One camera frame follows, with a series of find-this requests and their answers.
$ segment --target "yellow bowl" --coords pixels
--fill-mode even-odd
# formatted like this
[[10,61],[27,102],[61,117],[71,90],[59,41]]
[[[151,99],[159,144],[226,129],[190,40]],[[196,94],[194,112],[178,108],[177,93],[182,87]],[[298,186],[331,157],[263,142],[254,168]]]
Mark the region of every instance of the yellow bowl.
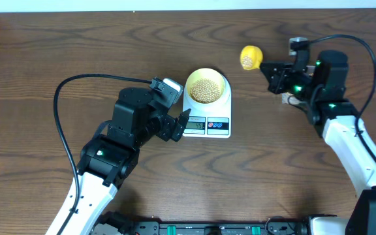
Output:
[[217,72],[216,70],[207,69],[207,68],[198,69],[198,70],[194,71],[193,73],[191,73],[191,75],[189,75],[189,77],[187,79],[187,83],[185,84],[185,88],[186,88],[186,92],[188,92],[188,95],[189,95],[190,98],[192,98],[191,88],[192,88],[193,84],[200,79],[207,79],[207,80],[210,80],[212,82],[215,82],[219,86],[219,89],[220,89],[219,99],[221,98],[221,95],[223,94],[223,92],[225,90],[225,81],[223,79],[223,76],[221,76],[221,74],[219,72]]

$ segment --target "green indicator light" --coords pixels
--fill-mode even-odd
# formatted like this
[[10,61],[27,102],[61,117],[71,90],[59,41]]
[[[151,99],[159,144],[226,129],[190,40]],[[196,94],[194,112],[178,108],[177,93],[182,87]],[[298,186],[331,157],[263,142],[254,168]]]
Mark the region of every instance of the green indicator light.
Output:
[[295,91],[299,92],[299,91],[303,90],[303,87],[294,86],[294,89],[295,89]]

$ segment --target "digital scale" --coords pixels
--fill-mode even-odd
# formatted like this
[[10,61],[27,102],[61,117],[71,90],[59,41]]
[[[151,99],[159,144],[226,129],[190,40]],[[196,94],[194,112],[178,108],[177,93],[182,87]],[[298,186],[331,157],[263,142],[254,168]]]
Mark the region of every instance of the digital scale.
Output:
[[[209,104],[191,98],[191,87],[199,79],[219,85],[220,98]],[[183,94],[183,111],[191,109],[183,135],[186,137],[228,138],[232,130],[232,90],[227,79],[213,69],[198,69],[187,79]]]

